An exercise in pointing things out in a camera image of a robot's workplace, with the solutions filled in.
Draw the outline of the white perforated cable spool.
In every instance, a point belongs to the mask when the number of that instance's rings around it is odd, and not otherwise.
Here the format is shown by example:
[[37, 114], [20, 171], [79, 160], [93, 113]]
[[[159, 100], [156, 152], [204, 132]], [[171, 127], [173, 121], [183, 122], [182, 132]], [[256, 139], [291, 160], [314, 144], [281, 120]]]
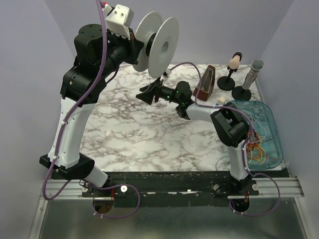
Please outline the white perforated cable spool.
[[[150, 56], [145, 53], [148, 39], [156, 34]], [[133, 66], [137, 72], [148, 70], [149, 75], [156, 79], [168, 68], [175, 54], [179, 38], [179, 22], [175, 17], [163, 20], [162, 16], [152, 11], [148, 13], [138, 25], [135, 38], [142, 41], [145, 46], [142, 48]]]

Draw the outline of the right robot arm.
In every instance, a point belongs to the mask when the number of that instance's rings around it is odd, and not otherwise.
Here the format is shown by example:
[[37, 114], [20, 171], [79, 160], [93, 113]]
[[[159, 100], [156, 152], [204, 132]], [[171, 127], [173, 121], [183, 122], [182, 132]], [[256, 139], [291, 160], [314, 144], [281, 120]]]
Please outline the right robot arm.
[[253, 126], [247, 116], [233, 103], [224, 106], [198, 105], [192, 100], [192, 90], [186, 81], [180, 81], [176, 87], [164, 86], [157, 78], [139, 89], [136, 98], [151, 105], [163, 99], [175, 103], [178, 116], [186, 120], [201, 120], [213, 124], [220, 141], [227, 146], [230, 160], [230, 176], [226, 183], [217, 183], [216, 193], [238, 194], [248, 186], [252, 177], [247, 162], [246, 145], [253, 133]]

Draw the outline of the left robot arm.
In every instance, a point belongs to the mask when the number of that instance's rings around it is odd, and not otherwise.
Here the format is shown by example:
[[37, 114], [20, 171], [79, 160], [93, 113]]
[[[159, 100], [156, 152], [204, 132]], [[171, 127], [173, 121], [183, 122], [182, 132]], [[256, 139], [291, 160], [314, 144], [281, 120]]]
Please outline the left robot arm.
[[160, 28], [160, 24], [140, 23], [136, 32], [129, 29], [128, 36], [117, 36], [99, 24], [80, 28], [74, 39], [74, 66], [63, 76], [58, 130], [50, 152], [39, 159], [41, 165], [49, 171], [57, 169], [66, 180], [86, 180], [98, 187], [106, 183], [108, 175], [80, 153], [87, 120], [107, 85], [105, 79], [122, 63], [140, 72], [148, 68], [142, 57], [152, 54], [152, 41]]

